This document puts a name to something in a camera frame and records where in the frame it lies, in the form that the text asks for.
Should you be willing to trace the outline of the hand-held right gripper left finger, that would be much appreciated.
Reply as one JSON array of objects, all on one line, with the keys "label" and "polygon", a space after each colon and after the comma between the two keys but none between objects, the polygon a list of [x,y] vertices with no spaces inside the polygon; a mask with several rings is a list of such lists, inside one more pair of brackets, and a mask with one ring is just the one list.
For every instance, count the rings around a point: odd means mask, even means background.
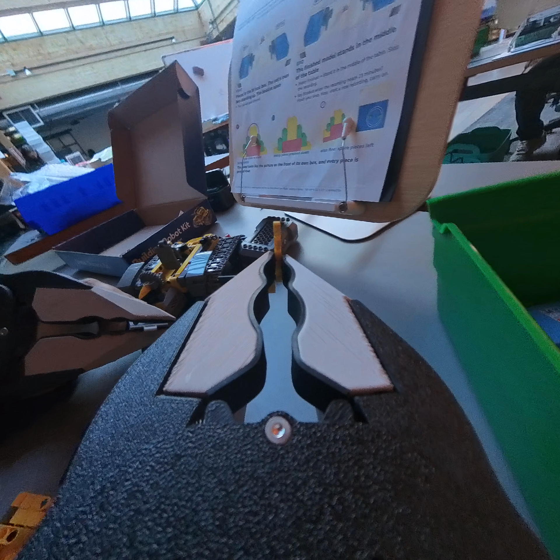
[{"label": "hand-held right gripper left finger", "polygon": [[272,251],[229,280],[206,300],[185,346],[163,386],[174,396],[212,396],[253,368],[262,354],[256,298],[266,294],[265,268]]}]

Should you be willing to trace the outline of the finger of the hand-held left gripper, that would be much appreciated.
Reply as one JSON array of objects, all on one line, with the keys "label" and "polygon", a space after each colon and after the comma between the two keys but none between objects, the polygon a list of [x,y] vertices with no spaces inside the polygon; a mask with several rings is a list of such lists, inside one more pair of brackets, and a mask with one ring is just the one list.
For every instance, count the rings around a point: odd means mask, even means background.
[{"label": "finger of the hand-held left gripper", "polygon": [[84,318],[175,321],[175,317],[125,292],[94,281],[85,290],[37,288],[33,309],[45,323],[75,323]]},{"label": "finger of the hand-held left gripper", "polygon": [[99,368],[151,345],[164,329],[104,334],[96,338],[49,337],[38,340],[25,356],[25,376]]}]

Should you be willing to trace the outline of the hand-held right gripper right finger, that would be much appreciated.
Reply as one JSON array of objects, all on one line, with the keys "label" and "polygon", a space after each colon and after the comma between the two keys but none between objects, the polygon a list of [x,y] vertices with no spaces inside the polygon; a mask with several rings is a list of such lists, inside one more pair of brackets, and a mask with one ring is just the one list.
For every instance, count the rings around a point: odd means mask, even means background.
[{"label": "hand-held right gripper right finger", "polygon": [[290,256],[284,258],[292,381],[300,396],[366,396],[394,390],[351,301]]}]

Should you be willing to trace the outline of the yellow thin holed block beam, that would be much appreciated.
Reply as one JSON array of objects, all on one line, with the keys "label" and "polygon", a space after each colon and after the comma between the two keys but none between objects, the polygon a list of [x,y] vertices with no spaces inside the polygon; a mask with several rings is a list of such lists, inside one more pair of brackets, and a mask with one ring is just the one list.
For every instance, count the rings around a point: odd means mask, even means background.
[{"label": "yellow thin holed block beam", "polygon": [[283,247],[284,238],[282,237],[282,221],[274,220],[272,223],[273,233],[273,252],[274,252],[274,281],[268,289],[268,293],[276,293],[279,284],[283,284]]}]

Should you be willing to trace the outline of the yellow block frame assembly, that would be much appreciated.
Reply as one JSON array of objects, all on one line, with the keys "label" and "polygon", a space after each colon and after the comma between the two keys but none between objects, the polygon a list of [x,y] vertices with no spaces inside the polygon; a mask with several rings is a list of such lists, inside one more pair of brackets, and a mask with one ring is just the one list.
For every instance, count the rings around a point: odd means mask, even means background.
[{"label": "yellow block frame assembly", "polygon": [[9,519],[1,522],[1,559],[16,559],[53,504],[53,498],[21,492],[11,503]]}]

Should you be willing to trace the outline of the grey desk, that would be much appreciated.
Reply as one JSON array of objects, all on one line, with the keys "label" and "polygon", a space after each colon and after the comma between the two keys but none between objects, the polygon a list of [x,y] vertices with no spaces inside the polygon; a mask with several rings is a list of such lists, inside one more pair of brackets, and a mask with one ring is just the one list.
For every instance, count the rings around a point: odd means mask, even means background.
[{"label": "grey desk", "polygon": [[21,559],[548,559],[491,470],[474,396],[436,313],[428,215],[376,240],[300,234],[297,259],[397,335],[382,361],[396,396],[358,399],[361,421],[207,423],[212,405],[158,394],[191,327],[182,318],[131,365],[1,449],[1,521],[21,491],[62,490]]}]

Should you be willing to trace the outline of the blue storage bin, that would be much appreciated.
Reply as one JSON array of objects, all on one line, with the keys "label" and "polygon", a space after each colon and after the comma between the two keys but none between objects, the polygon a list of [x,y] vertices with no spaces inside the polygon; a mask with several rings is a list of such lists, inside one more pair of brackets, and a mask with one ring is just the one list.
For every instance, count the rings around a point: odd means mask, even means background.
[{"label": "blue storage bin", "polygon": [[32,180],[14,203],[28,226],[54,235],[119,205],[115,184],[114,166],[106,164],[57,183]]}]

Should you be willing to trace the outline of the white plastic bag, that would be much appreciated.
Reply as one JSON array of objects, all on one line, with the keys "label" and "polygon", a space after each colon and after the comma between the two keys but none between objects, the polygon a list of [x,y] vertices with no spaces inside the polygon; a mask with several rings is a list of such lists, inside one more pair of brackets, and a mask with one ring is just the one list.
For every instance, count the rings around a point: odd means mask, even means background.
[{"label": "white plastic bag", "polygon": [[72,178],[84,176],[94,169],[87,166],[74,166],[69,163],[45,164],[34,172],[13,172],[4,180],[4,185],[16,190],[21,188],[35,189],[52,186]]}]

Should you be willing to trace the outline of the brown cardboard box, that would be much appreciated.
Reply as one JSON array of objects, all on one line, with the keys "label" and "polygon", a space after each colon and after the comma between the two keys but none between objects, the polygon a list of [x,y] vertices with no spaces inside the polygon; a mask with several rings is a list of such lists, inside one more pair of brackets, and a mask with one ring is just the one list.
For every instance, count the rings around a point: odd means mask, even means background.
[{"label": "brown cardboard box", "polygon": [[147,226],[206,200],[199,93],[173,62],[108,112],[116,194]]}]

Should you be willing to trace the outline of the black device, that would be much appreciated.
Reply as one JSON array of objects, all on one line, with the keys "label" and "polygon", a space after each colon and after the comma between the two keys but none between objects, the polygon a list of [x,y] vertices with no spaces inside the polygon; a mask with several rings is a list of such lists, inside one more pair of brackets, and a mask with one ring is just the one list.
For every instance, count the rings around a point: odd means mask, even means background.
[{"label": "black device", "polygon": [[222,170],[206,172],[206,184],[206,197],[214,213],[225,212],[236,204],[228,178]]}]

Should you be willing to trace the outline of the green storage bin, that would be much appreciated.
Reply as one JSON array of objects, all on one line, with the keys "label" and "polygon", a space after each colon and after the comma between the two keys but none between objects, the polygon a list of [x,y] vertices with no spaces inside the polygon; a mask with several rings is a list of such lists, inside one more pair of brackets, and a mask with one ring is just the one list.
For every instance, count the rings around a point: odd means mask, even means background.
[{"label": "green storage bin", "polygon": [[541,327],[559,332],[559,171],[427,205],[440,318],[559,559],[559,346]]}]

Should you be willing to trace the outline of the dark green crate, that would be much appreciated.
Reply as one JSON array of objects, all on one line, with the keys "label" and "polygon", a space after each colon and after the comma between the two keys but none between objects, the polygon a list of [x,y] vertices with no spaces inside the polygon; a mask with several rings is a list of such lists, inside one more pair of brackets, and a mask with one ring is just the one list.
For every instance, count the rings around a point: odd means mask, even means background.
[{"label": "dark green crate", "polygon": [[512,130],[481,127],[454,136],[444,154],[443,164],[504,162],[512,142]]}]

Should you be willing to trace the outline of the white board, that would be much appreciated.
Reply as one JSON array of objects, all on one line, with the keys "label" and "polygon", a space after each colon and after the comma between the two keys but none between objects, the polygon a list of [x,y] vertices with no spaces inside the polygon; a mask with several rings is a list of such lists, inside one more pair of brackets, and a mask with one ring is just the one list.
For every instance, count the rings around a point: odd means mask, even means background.
[{"label": "white board", "polygon": [[164,66],[178,64],[196,83],[200,93],[203,131],[222,125],[228,118],[228,73],[233,40],[223,40],[162,56]]}]

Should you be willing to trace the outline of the printed instruction sheet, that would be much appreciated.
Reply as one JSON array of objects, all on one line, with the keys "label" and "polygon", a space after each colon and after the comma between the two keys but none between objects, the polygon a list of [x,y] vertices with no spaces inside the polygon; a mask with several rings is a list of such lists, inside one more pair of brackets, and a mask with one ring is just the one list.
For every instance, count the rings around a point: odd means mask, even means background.
[{"label": "printed instruction sheet", "polygon": [[380,202],[429,20],[428,1],[240,1],[232,191]]}]

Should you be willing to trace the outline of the instruction sheet on stand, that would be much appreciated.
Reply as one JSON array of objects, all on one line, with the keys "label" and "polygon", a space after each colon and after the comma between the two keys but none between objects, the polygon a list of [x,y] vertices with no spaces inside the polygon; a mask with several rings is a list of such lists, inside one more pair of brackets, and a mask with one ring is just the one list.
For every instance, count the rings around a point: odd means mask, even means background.
[{"label": "instruction sheet on stand", "polygon": [[264,195],[246,200],[232,191],[238,203],[288,214],[326,232],[329,229],[320,221],[308,221],[305,216],[374,223],[371,232],[359,239],[408,218],[424,205],[440,174],[482,1],[429,1],[429,4],[430,22],[416,41],[421,60],[411,62],[410,67],[415,94],[410,110],[402,118],[404,127],[399,129],[390,166],[393,171],[388,172],[382,200],[340,202]]}]

